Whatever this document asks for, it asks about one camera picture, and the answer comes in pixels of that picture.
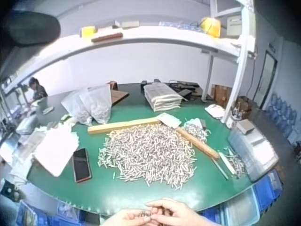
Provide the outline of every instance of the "paper stack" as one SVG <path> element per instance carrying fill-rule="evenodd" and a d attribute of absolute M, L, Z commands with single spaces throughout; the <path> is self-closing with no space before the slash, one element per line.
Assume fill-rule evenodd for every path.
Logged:
<path fill-rule="evenodd" d="M 180 108 L 183 99 L 182 96 L 161 82 L 155 82 L 151 85 L 144 86 L 144 92 L 145 98 L 154 112 Z"/>
<path fill-rule="evenodd" d="M 47 132 L 36 149 L 35 159 L 54 177 L 58 177 L 78 145 L 79 137 L 71 132 L 71 126 L 60 125 Z"/>

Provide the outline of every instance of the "black phone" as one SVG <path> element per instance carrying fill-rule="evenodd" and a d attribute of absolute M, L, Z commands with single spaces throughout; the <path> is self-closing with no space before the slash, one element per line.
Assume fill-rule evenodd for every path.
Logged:
<path fill-rule="evenodd" d="M 73 173 L 76 183 L 92 178 L 88 153 L 85 148 L 73 153 Z"/>

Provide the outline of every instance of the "gray floor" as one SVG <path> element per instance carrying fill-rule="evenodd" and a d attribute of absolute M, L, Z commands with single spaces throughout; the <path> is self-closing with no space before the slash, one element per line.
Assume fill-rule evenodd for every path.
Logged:
<path fill-rule="evenodd" d="M 279 199 L 264 213 L 256 226 L 294 226 L 299 224 L 301 202 L 301 167 L 295 160 L 292 147 L 282 136 L 277 127 L 264 115 L 263 112 L 253 110 L 250 116 L 255 125 L 265 134 L 274 146 L 280 161 L 279 165 L 284 168 L 285 178 L 283 179 L 284 191 Z M 9 169 L 2 169 L 2 175 L 8 174 Z M 49 197 L 33 185 L 25 185 L 22 188 L 25 200 L 48 213 L 55 213 L 57 200 Z M 16 217 L 16 205 L 0 196 L 0 210 L 7 210 L 11 219 Z"/>

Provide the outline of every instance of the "white bag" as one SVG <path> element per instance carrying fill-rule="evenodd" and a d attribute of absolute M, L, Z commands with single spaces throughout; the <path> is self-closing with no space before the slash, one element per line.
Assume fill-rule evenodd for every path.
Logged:
<path fill-rule="evenodd" d="M 77 90 L 70 93 L 62 100 L 62 105 L 69 115 L 76 118 L 81 124 L 91 126 L 92 117 L 79 97 L 82 92 L 84 92 L 84 90 Z"/>
<path fill-rule="evenodd" d="M 109 121 L 112 107 L 110 85 L 106 84 L 86 90 L 81 93 L 80 98 L 99 124 L 106 124 Z"/>

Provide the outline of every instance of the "white shelf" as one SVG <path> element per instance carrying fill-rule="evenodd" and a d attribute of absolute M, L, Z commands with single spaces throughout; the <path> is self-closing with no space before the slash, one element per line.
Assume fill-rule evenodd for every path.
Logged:
<path fill-rule="evenodd" d="M 232 42 L 237 44 L 237 40 L 217 39 L 204 33 L 180 30 L 174 27 L 141 26 L 128 30 L 116 30 L 123 32 L 123 38 L 98 43 L 82 39 L 79 35 L 59 39 L 17 71 L 18 77 L 5 88 L 5 94 L 9 94 L 18 84 L 48 65 L 95 48 L 127 43 L 170 43 L 206 49 L 216 55 L 220 53 L 221 56 L 232 57 L 232 59 L 239 57 L 240 53 L 240 48 L 231 44 Z"/>

